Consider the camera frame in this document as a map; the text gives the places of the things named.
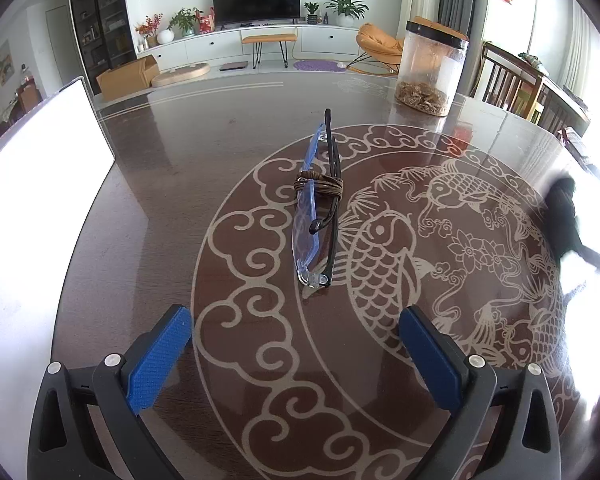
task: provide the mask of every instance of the brown hair tie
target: brown hair tie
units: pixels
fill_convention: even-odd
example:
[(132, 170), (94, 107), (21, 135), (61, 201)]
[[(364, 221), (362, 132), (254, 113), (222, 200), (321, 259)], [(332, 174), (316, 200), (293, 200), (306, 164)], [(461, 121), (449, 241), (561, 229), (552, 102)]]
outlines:
[(323, 196), (336, 196), (342, 198), (343, 180), (331, 175), (324, 175), (314, 170), (301, 171), (294, 182), (294, 191), (298, 193), (304, 189), (307, 180), (313, 179), (315, 192)]

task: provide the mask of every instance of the television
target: television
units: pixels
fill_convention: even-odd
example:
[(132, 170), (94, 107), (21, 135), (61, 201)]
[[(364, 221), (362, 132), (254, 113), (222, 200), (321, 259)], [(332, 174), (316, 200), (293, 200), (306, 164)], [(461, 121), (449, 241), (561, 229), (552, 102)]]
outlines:
[(216, 25), (300, 18), (300, 0), (214, 0)]

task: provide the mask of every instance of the silver screw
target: silver screw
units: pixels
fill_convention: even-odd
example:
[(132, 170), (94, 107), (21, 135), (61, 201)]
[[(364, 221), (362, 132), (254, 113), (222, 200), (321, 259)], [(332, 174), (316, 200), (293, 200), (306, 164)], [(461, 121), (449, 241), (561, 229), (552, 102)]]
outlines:
[(482, 356), (476, 354), (469, 356), (469, 364), (474, 368), (482, 368), (485, 365)]
[(542, 368), (536, 363), (531, 363), (527, 368), (533, 375), (540, 375), (542, 373)]
[(48, 367), (46, 367), (46, 371), (50, 374), (57, 374), (61, 367), (62, 365), (58, 361), (53, 361)]
[(120, 354), (109, 354), (104, 358), (104, 364), (107, 366), (118, 366), (122, 361)]

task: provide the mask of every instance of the white tv cabinet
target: white tv cabinet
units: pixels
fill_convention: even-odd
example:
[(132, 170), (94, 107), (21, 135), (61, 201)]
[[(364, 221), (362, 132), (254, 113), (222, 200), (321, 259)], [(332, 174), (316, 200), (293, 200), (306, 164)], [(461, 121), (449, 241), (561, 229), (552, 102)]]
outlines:
[[(292, 33), (298, 36), (295, 43), (289, 43), (289, 63), (295, 59), (335, 59), (350, 61), (360, 53), (356, 43), (357, 28), (337, 27), (336, 25), (264, 25), (256, 27), (228, 28), (207, 34), (179, 38), (164, 45), (154, 46), (138, 53), (138, 57), (151, 54), (158, 62), (161, 71), (170, 70), (191, 63), (207, 62), (220, 65), (233, 61), (251, 61), (253, 45), (242, 44), (242, 38), (263, 34)], [(277, 43), (264, 43), (262, 59), (279, 59), (282, 64), (280, 46)]]

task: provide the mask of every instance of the white vase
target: white vase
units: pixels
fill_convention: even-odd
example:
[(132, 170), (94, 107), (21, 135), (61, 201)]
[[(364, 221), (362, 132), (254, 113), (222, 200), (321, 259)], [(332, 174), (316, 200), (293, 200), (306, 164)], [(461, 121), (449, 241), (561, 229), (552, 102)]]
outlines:
[(158, 33), (158, 43), (160, 43), (161, 45), (164, 45), (165, 43), (170, 43), (171, 41), (173, 41), (174, 37), (175, 34), (173, 33), (173, 31), (166, 28), (165, 30), (162, 30)]
[(352, 28), (355, 20), (353, 16), (347, 16), (346, 14), (338, 14), (338, 25), (341, 27), (349, 27)]

